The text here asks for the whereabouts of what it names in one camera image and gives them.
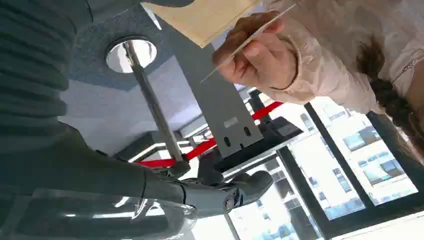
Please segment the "person's left hand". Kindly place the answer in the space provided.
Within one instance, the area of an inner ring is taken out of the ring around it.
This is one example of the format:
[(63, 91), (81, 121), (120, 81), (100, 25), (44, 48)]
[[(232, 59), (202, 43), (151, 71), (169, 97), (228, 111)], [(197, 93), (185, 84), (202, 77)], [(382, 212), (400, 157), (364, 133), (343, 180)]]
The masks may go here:
[[(258, 12), (240, 18), (214, 52), (213, 63), (224, 78), (233, 83), (264, 90), (283, 90), (295, 79), (296, 55), (278, 38), (284, 21), (277, 11)], [(262, 33), (229, 59), (256, 30), (273, 21)]]

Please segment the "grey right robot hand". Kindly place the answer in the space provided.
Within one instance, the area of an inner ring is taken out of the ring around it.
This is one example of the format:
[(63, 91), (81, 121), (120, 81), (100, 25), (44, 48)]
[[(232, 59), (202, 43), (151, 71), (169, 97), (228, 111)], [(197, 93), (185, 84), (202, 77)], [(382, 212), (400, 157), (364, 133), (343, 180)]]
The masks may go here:
[(196, 221), (257, 201), (265, 171), (229, 183), (178, 180), (90, 149), (72, 127), (55, 136), (0, 129), (3, 240), (176, 240)]

